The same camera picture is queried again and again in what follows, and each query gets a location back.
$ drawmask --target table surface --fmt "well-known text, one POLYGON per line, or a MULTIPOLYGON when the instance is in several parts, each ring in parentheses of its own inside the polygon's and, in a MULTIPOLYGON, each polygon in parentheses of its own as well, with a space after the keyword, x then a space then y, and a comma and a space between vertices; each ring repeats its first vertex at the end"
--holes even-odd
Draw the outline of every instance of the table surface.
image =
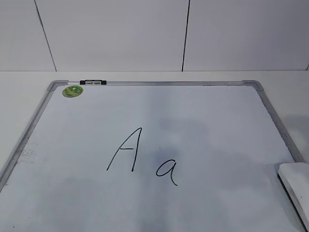
POLYGON ((49 83, 78 81, 240 81, 256 80, 309 162, 309 72, 0 72, 0 169, 16 146, 49 83))

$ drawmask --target plastic corner cap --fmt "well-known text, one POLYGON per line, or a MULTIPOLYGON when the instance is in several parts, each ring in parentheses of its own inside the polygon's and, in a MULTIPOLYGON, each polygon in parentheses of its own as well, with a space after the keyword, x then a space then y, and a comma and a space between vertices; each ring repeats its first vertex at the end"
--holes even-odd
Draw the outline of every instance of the plastic corner cap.
POLYGON ((242 81, 245 86, 252 86, 256 90, 262 91, 264 90, 263 86, 261 85, 260 82, 255 81, 255 80, 243 80, 242 81))
POLYGON ((54 91, 58 86, 65 86, 68 84, 68 80, 56 80, 56 81, 52 81, 48 88, 47 91, 54 91))

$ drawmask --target whiteboard frame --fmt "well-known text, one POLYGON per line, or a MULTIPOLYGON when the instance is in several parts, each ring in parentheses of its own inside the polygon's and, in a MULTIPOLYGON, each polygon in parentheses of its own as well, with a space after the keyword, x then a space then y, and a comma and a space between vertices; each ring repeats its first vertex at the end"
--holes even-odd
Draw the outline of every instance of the whiteboard frame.
MULTIPOLYGON (((96 86, 98 85, 97 84, 98 81, 99 80, 88 80, 88 82, 91 83, 90 85, 96 85, 96 86)), ((101 87, 105 87, 106 85, 108 86, 111 86, 111 85, 113 86, 251 86, 256 90, 256 92, 260 96, 262 103, 266 107, 269 115, 271 116, 271 119, 273 120, 275 126, 277 127, 282 139, 284 140, 286 146, 288 147, 295 162, 305 163, 305 159, 299 152, 290 134, 288 133, 280 117, 278 116, 277 112, 275 111, 274 107, 269 101, 262 85, 258 81, 243 80, 243 81, 166 81, 166 82, 145 81, 145 82, 140 82, 140 81, 102 81, 100 80, 100 82, 101 82, 101 87)), ((14 169, 14 166, 16 165, 20 157, 20 154, 23 151, 25 145, 27 144, 29 137, 31 136, 35 126, 40 120, 40 117, 43 114, 44 109, 46 108, 49 100, 51 99, 54 93, 54 90, 58 86, 81 85, 81 83, 82 81, 68 81, 68 80, 56 80, 50 83, 50 85, 47 88, 46 94, 41 100, 41 103, 36 109, 25 131, 23 132, 15 148, 13 149, 10 157, 8 158, 6 164, 4 165, 3 169, 0 172, 0 193, 6 181, 9 179, 14 169)))

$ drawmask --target round magnet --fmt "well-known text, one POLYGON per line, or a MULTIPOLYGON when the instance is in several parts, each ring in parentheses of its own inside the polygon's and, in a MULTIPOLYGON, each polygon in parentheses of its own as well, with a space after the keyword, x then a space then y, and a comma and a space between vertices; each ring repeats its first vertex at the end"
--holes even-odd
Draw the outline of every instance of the round magnet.
POLYGON ((62 95, 67 98, 75 98, 83 93, 83 88, 80 86, 69 86, 62 91, 62 95))

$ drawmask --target white wall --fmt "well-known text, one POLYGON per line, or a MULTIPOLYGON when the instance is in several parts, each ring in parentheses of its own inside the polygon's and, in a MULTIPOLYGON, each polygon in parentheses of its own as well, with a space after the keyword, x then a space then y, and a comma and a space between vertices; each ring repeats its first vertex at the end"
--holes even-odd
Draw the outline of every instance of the white wall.
POLYGON ((185 71, 305 70, 309 0, 191 0, 185 71))
MULTIPOLYGON (((37 0, 58 71, 181 71, 189 0, 37 0)), ((309 0, 191 0, 184 71, 305 70, 309 0)), ((0 0, 0 71, 53 71, 34 0, 0 0)))
POLYGON ((33 0, 0 0, 0 71, 54 71, 33 0))
POLYGON ((37 0, 58 71, 180 71, 187 0, 37 0))

